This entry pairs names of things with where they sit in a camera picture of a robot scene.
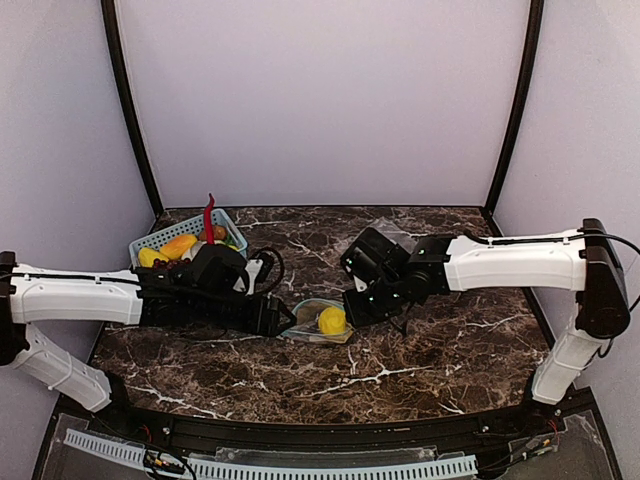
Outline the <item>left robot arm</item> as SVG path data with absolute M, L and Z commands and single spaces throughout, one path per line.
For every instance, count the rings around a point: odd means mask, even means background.
M 134 327 L 213 325 L 276 337 L 296 317 L 273 295 L 267 277 L 282 268 L 271 247 L 250 258 L 205 244 L 189 259 L 155 260 L 149 267 L 106 273 L 66 272 L 19 264 L 1 255 L 1 363 L 36 378 L 48 389 L 96 413 L 127 404 L 114 374 L 78 360 L 47 338 L 42 321 L 97 321 Z

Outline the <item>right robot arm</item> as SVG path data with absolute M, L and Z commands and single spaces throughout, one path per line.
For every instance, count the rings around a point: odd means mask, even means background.
M 532 401 L 556 405 L 630 325 L 637 304 L 628 298 L 616 243 L 629 242 L 607 233 L 595 218 L 578 229 L 538 236 L 429 235 L 412 250 L 368 227 L 340 258 L 354 283 L 343 304 L 359 328 L 389 321 L 433 295 L 486 288 L 573 292 L 574 314 L 529 388 Z

